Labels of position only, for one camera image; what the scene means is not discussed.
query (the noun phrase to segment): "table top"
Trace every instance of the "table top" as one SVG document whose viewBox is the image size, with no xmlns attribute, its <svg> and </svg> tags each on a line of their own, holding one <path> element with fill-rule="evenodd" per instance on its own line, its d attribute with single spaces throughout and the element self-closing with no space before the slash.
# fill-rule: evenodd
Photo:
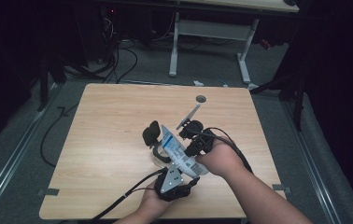
<svg viewBox="0 0 353 224">
<path fill-rule="evenodd" d="M 258 178 L 270 187 L 280 184 L 247 89 L 89 84 L 49 183 L 49 189 L 59 190 L 58 195 L 45 196 L 39 215 L 44 219 L 95 217 L 143 177 L 159 170 L 142 132 L 157 120 L 177 135 L 176 127 L 195 107 L 197 95 L 204 95 L 207 101 L 192 119 L 205 128 L 221 128 L 245 154 Z M 190 142 L 180 141 L 185 147 Z M 154 180 L 152 177 L 142 187 Z M 130 214 L 142 194 L 143 190 L 134 192 L 104 218 Z M 245 216 L 226 182 L 207 174 L 191 189 L 191 195 L 177 200 L 163 218 Z"/>
<path fill-rule="evenodd" d="M 298 12 L 297 6 L 289 6 L 283 0 L 180 0 L 181 2 L 218 5 L 225 7 L 246 7 L 280 12 Z"/>
</svg>

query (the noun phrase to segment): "black cable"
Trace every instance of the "black cable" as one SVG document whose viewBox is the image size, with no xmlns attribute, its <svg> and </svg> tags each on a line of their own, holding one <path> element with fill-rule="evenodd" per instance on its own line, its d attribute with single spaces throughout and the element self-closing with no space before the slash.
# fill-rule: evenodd
<svg viewBox="0 0 353 224">
<path fill-rule="evenodd" d="M 125 72 L 123 75 L 121 75 L 121 76 L 117 79 L 116 84 L 119 84 L 120 81 L 121 81 L 121 79 L 124 78 L 129 72 L 131 72 L 131 71 L 135 68 L 136 64 L 138 63 L 138 56 L 137 56 L 132 50 L 129 50 L 129 49 L 124 49 L 124 50 L 129 51 L 130 53 L 132 53 L 132 54 L 135 56 L 135 63 L 134 63 L 134 65 L 133 65 L 127 72 Z"/>
<path fill-rule="evenodd" d="M 141 189 L 135 189 L 135 190 L 133 190 L 133 192 L 136 192 L 136 191 L 139 191 L 139 190 L 143 190 L 143 189 L 151 189 L 151 188 L 141 188 Z"/>
<path fill-rule="evenodd" d="M 157 46 L 160 46 L 160 47 L 169 47 L 169 46 L 173 45 L 173 40 L 171 40 L 171 41 L 168 40 L 170 37 L 173 37 L 173 35 L 169 35 L 166 38 L 163 38 L 161 40 L 152 40 L 152 43 Z M 159 42 L 161 42 L 161 41 L 163 41 L 163 42 L 165 41 L 167 44 L 160 44 Z"/>
<path fill-rule="evenodd" d="M 51 163 L 50 161 L 48 161 L 45 157 L 45 154 L 44 154 L 44 149 L 43 149 L 43 145 L 45 144 L 45 140 L 46 140 L 46 137 L 48 136 L 49 132 L 51 131 L 51 129 L 54 127 L 54 125 L 63 117 L 65 117 L 65 115 L 67 115 L 71 110 L 73 110 L 75 107 L 78 106 L 78 103 L 73 105 L 71 108 L 69 108 L 68 110 L 66 110 L 64 113 L 62 113 L 60 115 L 60 117 L 58 117 L 56 120 L 54 120 L 51 125 L 48 127 L 48 129 L 46 130 L 45 132 L 45 135 L 43 135 L 43 138 L 42 138 L 42 142 L 40 143 L 40 156 L 42 157 L 42 160 L 43 162 L 45 162 L 47 165 L 49 166 L 52 166 L 52 167 L 55 167 L 55 164 Z"/>
<path fill-rule="evenodd" d="M 167 31 L 165 32 L 165 34 L 162 35 L 162 36 L 159 37 L 159 38 L 152 39 L 152 40 L 151 40 L 152 43 L 154 43 L 154 44 L 156 44 L 156 45 L 158 45 L 158 46 L 170 46 L 170 45 L 160 45 L 160 44 L 156 43 L 156 41 L 168 39 L 168 38 L 174 36 L 174 34 L 171 34 L 171 35 L 168 35 L 168 34 L 170 33 L 170 31 L 171 31 L 171 29 L 172 29 L 172 27 L 173 27 L 175 16 L 176 16 L 176 13 L 174 12 L 174 13 L 173 13 L 173 17 L 171 18 L 171 21 L 170 21 L 170 25 L 168 26 L 168 29 L 167 29 Z"/>
<path fill-rule="evenodd" d="M 58 224 L 64 224 L 64 223 L 66 223 L 66 222 L 68 222 L 68 221 L 70 221 L 70 220 L 61 221 L 61 222 L 59 222 Z"/>
<path fill-rule="evenodd" d="M 200 46 L 201 46 L 201 44 L 202 44 L 202 38 L 201 37 L 191 37 L 191 38 L 185 38 L 185 39 L 188 39 L 188 40 L 194 40 L 194 39 L 197 39 L 198 41 L 198 43 L 197 43 L 197 45 L 196 46 L 194 46 L 194 47 L 191 47 L 191 48 L 184 48 L 184 47 L 182 47 L 182 43 L 178 43 L 178 47 L 179 48 L 181 48 L 181 49 L 185 49 L 185 50 L 194 50 L 194 49 L 198 49 Z"/>
<path fill-rule="evenodd" d="M 207 129 L 209 129 L 209 130 L 218 130 L 218 131 L 220 131 L 220 132 L 222 132 L 224 135 L 226 135 L 226 137 L 227 138 L 229 138 L 229 140 L 237 147 L 237 145 L 235 144 L 235 142 L 232 140 L 232 138 L 225 132 L 225 131 L 223 131 L 222 129 L 220 129 L 220 128 L 214 128 L 214 127 L 209 127 L 209 128 L 207 128 Z"/>
<path fill-rule="evenodd" d="M 235 40 L 232 40 L 232 39 L 228 39 L 222 43 L 217 43 L 215 41 L 210 41 L 207 39 L 203 39 L 203 42 L 206 43 L 206 44 L 211 44 L 211 45 L 216 45 L 216 46 L 224 46 L 224 45 L 228 45 L 228 44 L 232 44 L 233 42 L 235 42 Z"/>
<path fill-rule="evenodd" d="M 121 40 L 121 43 L 122 42 L 127 42 L 127 41 L 133 42 L 133 44 L 131 46 L 129 46 L 129 47 L 120 48 L 120 49 L 132 49 L 133 47 L 135 47 L 135 41 L 132 40 L 132 39 Z"/>
<path fill-rule="evenodd" d="M 112 74 L 115 74 L 116 80 L 118 80 L 118 75 L 116 75 L 116 68 L 119 65 L 119 57 L 120 57 L 119 47 L 116 48 L 116 53 L 117 53 L 117 57 L 116 57 L 115 65 L 113 66 L 113 69 L 106 75 L 106 77 L 104 78 L 103 83 L 105 83 L 107 79 L 108 79 L 107 82 L 109 83 L 110 79 L 112 78 L 112 76 L 111 76 Z"/>
<path fill-rule="evenodd" d="M 107 61 L 106 65 L 97 69 L 97 70 L 90 71 L 85 67 L 81 67 L 81 68 L 86 69 L 90 73 L 99 74 L 99 73 L 102 73 L 102 72 L 105 72 L 106 70 L 108 70 L 113 65 L 113 62 L 115 62 L 115 57 L 112 55 L 109 57 L 109 60 Z M 66 67 L 64 67 L 64 71 L 65 71 L 65 73 L 72 75 L 72 76 L 84 76 L 81 72 L 74 72 L 74 71 L 69 70 Z"/>
<path fill-rule="evenodd" d="M 130 194 L 135 192 L 136 188 L 144 183 L 147 179 L 153 177 L 154 175 L 159 175 L 162 172 L 164 172 L 167 168 L 162 168 L 161 170 L 158 170 L 150 175 L 145 176 L 141 181 L 139 181 L 136 185 L 134 185 L 132 188 L 130 188 L 124 195 L 122 195 L 120 198 L 118 198 L 114 203 L 112 203 L 106 210 L 104 210 L 102 213 L 98 214 L 96 217 L 92 218 L 91 220 L 84 222 L 84 224 L 93 224 L 95 223 L 98 219 L 109 213 L 112 209 L 114 209 L 116 206 L 119 205 L 124 199 L 126 199 Z"/>
<path fill-rule="evenodd" d="M 91 72 L 83 68 L 82 66 L 80 66 L 80 64 L 66 60 L 63 56 L 59 54 L 53 54 L 52 57 L 54 57 L 54 59 L 59 63 L 61 63 L 61 65 L 63 66 L 69 65 L 76 71 L 80 72 L 80 74 L 83 75 L 84 77 L 89 77 L 93 79 L 103 79 L 103 77 L 97 76 L 94 72 Z"/>
</svg>

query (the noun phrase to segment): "cable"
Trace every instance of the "cable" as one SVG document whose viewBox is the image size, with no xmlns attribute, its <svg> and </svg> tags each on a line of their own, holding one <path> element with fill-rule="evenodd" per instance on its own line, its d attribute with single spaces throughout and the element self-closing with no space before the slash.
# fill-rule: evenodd
<svg viewBox="0 0 353 224">
<path fill-rule="evenodd" d="M 75 107 L 78 106 L 78 103 L 73 105 L 71 108 L 69 108 L 68 110 L 66 110 L 64 113 L 62 113 L 60 115 L 60 117 L 58 117 L 56 120 L 54 120 L 51 125 L 48 127 L 48 129 L 46 130 L 45 132 L 45 135 L 43 135 L 43 138 L 42 138 L 42 142 L 40 143 L 40 156 L 43 160 L 44 163 L 46 163 L 47 165 L 49 166 L 52 166 L 52 167 L 55 167 L 55 164 L 51 163 L 50 161 L 48 161 L 45 157 L 45 154 L 44 154 L 44 149 L 43 149 L 43 145 L 45 144 L 45 140 L 46 140 L 46 137 L 48 136 L 49 132 L 51 131 L 51 129 L 54 127 L 54 125 L 63 117 L 65 117 L 65 115 L 67 115 L 71 110 L 73 110 Z"/>
<path fill-rule="evenodd" d="M 197 39 L 198 41 L 198 43 L 197 43 L 197 45 L 196 46 L 194 46 L 194 47 L 191 47 L 191 48 L 184 48 L 184 47 L 182 47 L 181 46 L 181 44 L 182 43 L 179 43 L 178 44 L 178 47 L 179 48 L 181 48 L 181 49 L 185 49 L 185 50 L 194 50 L 194 49 L 198 49 L 200 46 L 201 46 L 201 44 L 202 44 L 202 38 L 201 37 L 199 37 L 199 36 L 195 36 L 195 37 L 186 37 L 186 38 L 184 38 L 185 40 L 187 39 L 187 40 L 194 40 L 194 39 Z"/>
<path fill-rule="evenodd" d="M 164 33 L 164 35 L 162 35 L 162 37 L 159 37 L 159 38 L 156 38 L 156 39 L 152 39 L 152 42 L 155 42 L 156 40 L 167 39 L 167 38 L 173 36 L 173 35 L 169 35 L 169 36 L 167 36 L 167 35 L 170 33 L 171 28 L 173 27 L 175 15 L 176 15 L 176 13 L 174 12 L 174 13 L 173 13 L 173 17 L 171 18 L 171 21 L 170 21 L 170 25 L 168 26 L 168 29 L 167 29 L 167 31 Z"/>
<path fill-rule="evenodd" d="M 124 39 L 120 41 L 120 43 L 122 42 L 133 42 L 133 44 L 127 48 L 119 48 L 119 49 L 132 49 L 133 47 L 135 47 L 135 41 L 133 39 Z"/>
<path fill-rule="evenodd" d="M 204 38 L 203 42 L 205 42 L 206 44 L 211 44 L 211 45 L 216 45 L 216 46 L 228 45 L 228 44 L 232 44 L 233 42 L 235 42 L 235 40 L 228 39 L 228 40 L 224 41 L 223 43 L 217 43 L 215 41 L 211 41 L 210 39 L 214 39 L 214 38 Z"/>
<path fill-rule="evenodd" d="M 226 137 L 227 138 L 229 138 L 229 140 L 237 147 L 237 145 L 235 144 L 235 142 L 232 140 L 232 138 L 225 132 L 225 131 L 223 131 L 222 129 L 220 129 L 220 128 L 214 128 L 214 127 L 209 127 L 209 128 L 207 128 L 207 129 L 209 129 L 209 130 L 218 130 L 218 131 L 220 131 L 220 132 L 222 132 L 223 134 L 225 134 L 226 135 Z"/>
<path fill-rule="evenodd" d="M 156 41 L 152 41 L 153 44 L 160 46 L 160 47 L 169 47 L 171 45 L 173 45 L 173 41 L 167 41 L 166 44 L 159 44 L 160 41 L 164 41 L 167 40 L 168 38 L 172 37 L 173 35 L 169 35 L 166 38 L 162 39 L 162 40 L 156 40 Z"/>
<path fill-rule="evenodd" d="M 95 76 L 96 74 L 105 72 L 107 69 L 109 69 L 112 65 L 113 62 L 115 62 L 115 57 L 112 55 L 110 56 L 108 62 L 106 63 L 106 65 L 104 67 L 101 67 L 97 70 L 94 71 L 90 71 L 85 67 L 80 66 L 80 68 L 77 70 L 77 65 L 75 64 L 75 67 L 71 66 L 74 70 L 76 70 L 77 72 L 71 71 L 68 68 L 64 67 L 64 71 L 65 73 L 69 74 L 69 75 L 73 75 L 73 76 L 84 76 L 84 77 L 89 77 L 89 78 L 94 78 L 94 79 L 102 79 L 102 77 L 98 77 Z"/>
<path fill-rule="evenodd" d="M 93 78 L 93 79 L 103 79 L 103 77 L 99 77 L 94 72 L 91 72 L 91 71 L 87 70 L 86 68 L 80 66 L 80 64 L 67 61 L 61 55 L 53 54 L 52 56 L 54 57 L 55 60 L 57 60 L 63 66 L 69 65 L 70 67 L 72 67 L 76 71 L 80 72 L 80 74 L 83 75 L 84 77 L 89 77 L 89 78 Z"/>
<path fill-rule="evenodd" d="M 217 78 L 217 77 L 213 77 L 213 78 L 216 79 L 217 81 L 221 82 L 223 84 L 223 87 L 229 87 L 229 85 L 225 81 L 223 81 L 222 79 Z"/>
<path fill-rule="evenodd" d="M 135 63 L 127 72 L 125 72 L 123 75 L 121 75 L 117 79 L 116 84 L 119 84 L 121 79 L 124 78 L 129 72 L 131 72 L 135 68 L 136 64 L 138 63 L 138 56 L 132 50 L 129 50 L 129 49 L 124 49 L 124 50 L 127 50 L 127 51 L 131 52 L 135 56 Z"/>
<path fill-rule="evenodd" d="M 126 199 L 130 194 L 133 192 L 140 190 L 136 189 L 139 185 L 144 183 L 147 179 L 153 177 L 154 175 L 159 175 L 162 172 L 166 171 L 167 168 L 162 168 L 161 170 L 158 170 L 150 175 L 145 176 L 141 181 L 139 181 L 136 185 L 134 185 L 132 188 L 130 188 L 124 195 L 122 195 L 120 198 L 118 198 L 114 203 L 112 203 L 106 210 L 104 210 L 102 213 L 98 214 L 96 217 L 92 218 L 91 220 L 84 222 L 84 224 L 93 224 L 95 223 L 98 219 L 109 213 L 112 209 L 114 209 L 116 206 L 119 205 L 124 199 Z"/>
<path fill-rule="evenodd" d="M 139 191 L 139 190 L 142 190 L 142 189 L 151 189 L 151 188 L 141 188 L 141 189 L 135 189 L 135 190 L 133 190 L 133 192 L 136 192 L 136 191 Z"/>
<path fill-rule="evenodd" d="M 118 75 L 116 75 L 116 67 L 118 67 L 119 65 L 119 47 L 117 47 L 116 53 L 117 53 L 117 59 L 116 59 L 115 65 L 113 66 L 113 69 L 106 75 L 106 77 L 103 80 L 103 83 L 106 83 L 107 79 L 108 79 L 107 83 L 109 83 L 109 81 L 113 77 L 112 74 L 114 74 L 116 77 L 116 80 L 118 80 Z"/>
<path fill-rule="evenodd" d="M 64 224 L 64 223 L 66 223 L 66 222 L 68 222 L 68 221 L 70 221 L 70 220 L 61 221 L 61 222 L 59 222 L 58 224 Z"/>
</svg>

